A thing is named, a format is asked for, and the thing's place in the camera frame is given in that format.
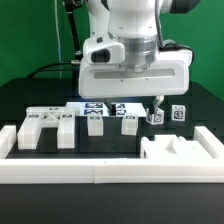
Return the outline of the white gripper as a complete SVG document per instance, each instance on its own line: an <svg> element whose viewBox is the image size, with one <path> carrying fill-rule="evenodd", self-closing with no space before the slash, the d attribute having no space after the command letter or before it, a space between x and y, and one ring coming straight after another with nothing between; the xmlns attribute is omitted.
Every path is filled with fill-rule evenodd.
<svg viewBox="0 0 224 224"><path fill-rule="evenodd" d="M83 98L156 96L156 114L164 95L180 95L189 87L191 50L182 46L158 49L154 36L123 38L105 33L87 39L79 72ZM105 100L110 116L116 105Z"/></svg>

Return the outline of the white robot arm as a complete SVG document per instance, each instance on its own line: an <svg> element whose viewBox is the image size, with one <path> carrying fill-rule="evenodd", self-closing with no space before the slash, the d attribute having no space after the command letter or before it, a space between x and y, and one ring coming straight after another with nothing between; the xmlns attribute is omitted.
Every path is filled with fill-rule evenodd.
<svg viewBox="0 0 224 224"><path fill-rule="evenodd" d="M83 45L79 94L83 98L166 95L189 87L194 53L162 39L160 15L186 14L201 0L90 0L91 37Z"/></svg>

